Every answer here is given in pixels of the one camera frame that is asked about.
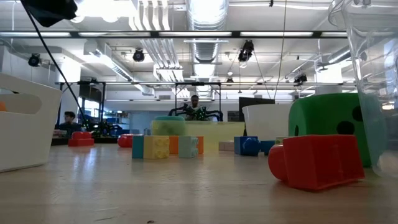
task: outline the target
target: person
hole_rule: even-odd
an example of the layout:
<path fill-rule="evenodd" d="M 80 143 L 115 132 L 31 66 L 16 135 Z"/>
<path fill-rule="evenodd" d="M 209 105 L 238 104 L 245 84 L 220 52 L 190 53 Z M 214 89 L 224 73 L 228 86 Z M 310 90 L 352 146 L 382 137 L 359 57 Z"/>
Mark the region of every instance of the person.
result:
<path fill-rule="evenodd" d="M 65 122 L 60 124 L 59 130 L 67 131 L 67 135 L 72 135 L 75 131 L 81 131 L 80 124 L 73 122 L 76 118 L 76 114 L 72 111 L 66 111 L 64 113 Z"/>
<path fill-rule="evenodd" d="M 200 108 L 202 108 L 202 106 L 199 105 L 199 96 L 197 96 L 197 95 L 191 96 L 191 105 L 188 106 L 187 110 L 197 111 Z M 186 121 L 194 121 L 194 120 L 197 120 L 197 118 L 193 114 L 187 114 L 187 116 L 185 117 L 185 120 Z"/>

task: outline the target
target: ventilation pipe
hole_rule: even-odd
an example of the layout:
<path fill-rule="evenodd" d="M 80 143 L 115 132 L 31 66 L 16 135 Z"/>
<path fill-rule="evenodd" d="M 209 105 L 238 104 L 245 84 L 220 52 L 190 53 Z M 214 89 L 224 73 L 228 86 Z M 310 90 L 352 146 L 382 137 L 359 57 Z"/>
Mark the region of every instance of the ventilation pipe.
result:
<path fill-rule="evenodd" d="M 228 12 L 228 0 L 186 0 L 190 30 L 223 30 Z M 192 43 L 193 72 L 199 82 L 210 82 L 214 75 L 220 44 Z M 200 96 L 209 96 L 197 88 Z"/>

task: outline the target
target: clear plastic container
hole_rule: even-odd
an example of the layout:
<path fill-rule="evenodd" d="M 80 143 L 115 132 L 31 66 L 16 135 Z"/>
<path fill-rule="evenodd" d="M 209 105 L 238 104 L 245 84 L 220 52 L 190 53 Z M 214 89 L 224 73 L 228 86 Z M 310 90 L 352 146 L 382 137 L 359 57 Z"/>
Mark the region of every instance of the clear plastic container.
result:
<path fill-rule="evenodd" d="M 398 0 L 336 0 L 346 29 L 374 171 L 398 177 Z"/>

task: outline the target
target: green dice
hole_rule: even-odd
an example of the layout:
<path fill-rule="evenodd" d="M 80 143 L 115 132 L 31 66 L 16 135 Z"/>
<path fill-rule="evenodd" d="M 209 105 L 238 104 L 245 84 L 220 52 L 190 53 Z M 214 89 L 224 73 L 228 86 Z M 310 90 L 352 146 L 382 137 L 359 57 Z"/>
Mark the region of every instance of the green dice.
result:
<path fill-rule="evenodd" d="M 371 166 L 357 93 L 334 93 L 302 98 L 289 114 L 289 136 L 354 134 L 364 167 Z"/>

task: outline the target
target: table surface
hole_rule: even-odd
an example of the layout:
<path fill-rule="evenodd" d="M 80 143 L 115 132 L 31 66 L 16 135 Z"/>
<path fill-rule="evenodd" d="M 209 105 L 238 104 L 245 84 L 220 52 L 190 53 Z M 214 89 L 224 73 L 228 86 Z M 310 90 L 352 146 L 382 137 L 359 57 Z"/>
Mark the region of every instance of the table surface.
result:
<path fill-rule="evenodd" d="M 51 148 L 49 163 L 0 174 L 0 223 L 398 223 L 398 180 L 290 189 L 267 158 L 131 159 L 115 144 Z"/>

